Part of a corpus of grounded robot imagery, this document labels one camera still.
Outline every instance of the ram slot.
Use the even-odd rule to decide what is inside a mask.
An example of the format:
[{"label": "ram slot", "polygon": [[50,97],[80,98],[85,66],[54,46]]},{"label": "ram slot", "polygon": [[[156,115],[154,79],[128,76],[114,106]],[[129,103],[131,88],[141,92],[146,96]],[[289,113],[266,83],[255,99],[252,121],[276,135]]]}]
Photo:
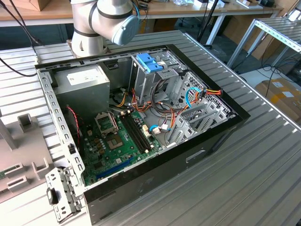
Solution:
[{"label": "ram slot", "polygon": [[120,120],[141,154],[143,154],[146,150],[151,149],[149,142],[144,137],[140,129],[137,127],[137,125],[134,122],[134,119],[131,116],[121,117]]}]

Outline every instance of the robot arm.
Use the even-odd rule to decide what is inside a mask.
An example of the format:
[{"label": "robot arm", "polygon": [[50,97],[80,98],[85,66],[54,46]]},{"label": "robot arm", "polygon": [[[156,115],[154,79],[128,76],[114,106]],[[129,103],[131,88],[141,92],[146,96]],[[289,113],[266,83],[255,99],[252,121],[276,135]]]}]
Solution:
[{"label": "robot arm", "polygon": [[104,53],[104,38],[117,45],[131,41],[139,27],[131,0],[71,0],[72,50],[80,57]]}]

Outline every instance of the metal shelf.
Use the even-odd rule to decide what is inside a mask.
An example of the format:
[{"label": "metal shelf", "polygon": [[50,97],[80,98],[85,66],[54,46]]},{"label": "metal shelf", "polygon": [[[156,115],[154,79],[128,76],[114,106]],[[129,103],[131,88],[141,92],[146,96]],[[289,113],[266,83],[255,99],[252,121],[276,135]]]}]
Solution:
[{"label": "metal shelf", "polygon": [[278,39],[287,46],[287,48],[285,48],[285,50],[280,54],[280,57],[277,58],[273,65],[277,63],[277,61],[283,56],[283,54],[285,53],[285,51],[287,51],[288,48],[292,48],[296,52],[301,51],[301,24],[291,22],[287,18],[282,17],[254,19],[250,27],[246,31],[245,35],[243,36],[242,40],[238,44],[232,57],[228,61],[228,67],[232,67],[232,65],[234,64],[240,51],[251,36],[254,27],[260,28],[262,32],[259,34],[252,47],[249,49],[249,53],[258,45],[265,32]]}]

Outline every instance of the slotted metal table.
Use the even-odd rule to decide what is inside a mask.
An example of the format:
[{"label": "slotted metal table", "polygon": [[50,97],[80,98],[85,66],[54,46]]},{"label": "slotted metal table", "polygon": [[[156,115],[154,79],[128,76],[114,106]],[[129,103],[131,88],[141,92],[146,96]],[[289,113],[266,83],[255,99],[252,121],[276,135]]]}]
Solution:
[{"label": "slotted metal table", "polygon": [[[174,44],[251,115],[213,155],[102,220],[99,226],[294,226],[301,217],[301,129],[232,70],[180,31],[137,35],[125,46]],[[37,47],[43,63],[73,58],[67,44]],[[32,49],[1,51],[24,73],[34,72]],[[66,165],[37,77],[0,65],[0,109],[5,124],[17,115],[38,118],[55,166]],[[0,204],[1,222],[57,225],[46,184]],[[90,225],[85,209],[64,223]]]},{"label": "slotted metal table", "polygon": [[260,28],[262,31],[257,36],[256,40],[250,47],[248,53],[251,53],[254,48],[261,41],[265,33],[270,34],[274,38],[281,41],[286,45],[285,49],[279,54],[276,60],[273,62],[272,66],[275,66],[276,63],[282,58],[284,53],[292,48],[296,52],[301,51],[301,24],[291,22],[287,18],[278,17],[278,18],[267,18],[267,19],[254,19],[243,36],[242,40],[238,44],[236,50],[234,51],[232,57],[227,63],[228,67],[232,67],[236,58],[238,57],[240,51],[244,47],[245,43],[248,41],[248,38],[251,36],[255,27]]}]

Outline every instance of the blue pci slot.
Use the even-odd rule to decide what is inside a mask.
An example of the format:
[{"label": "blue pci slot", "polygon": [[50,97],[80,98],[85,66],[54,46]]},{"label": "blue pci slot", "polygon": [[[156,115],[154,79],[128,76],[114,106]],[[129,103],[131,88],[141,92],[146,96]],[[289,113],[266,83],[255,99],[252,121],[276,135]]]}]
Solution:
[{"label": "blue pci slot", "polygon": [[118,171],[118,170],[120,170],[120,169],[126,167],[127,165],[129,165],[129,164],[131,163],[131,160],[132,160],[133,158],[134,158],[134,157],[129,158],[128,160],[124,161],[123,163],[121,163],[121,164],[119,164],[119,165],[117,165],[117,166],[114,166],[114,167],[112,167],[111,169],[108,169],[108,170],[105,171],[105,172],[102,172],[102,173],[100,173],[100,174],[97,174],[97,175],[96,175],[96,179],[103,178],[103,177],[105,177],[105,176],[107,176],[107,175],[109,175],[109,174],[111,174],[111,173],[114,173],[114,172],[116,172],[116,171]]}]

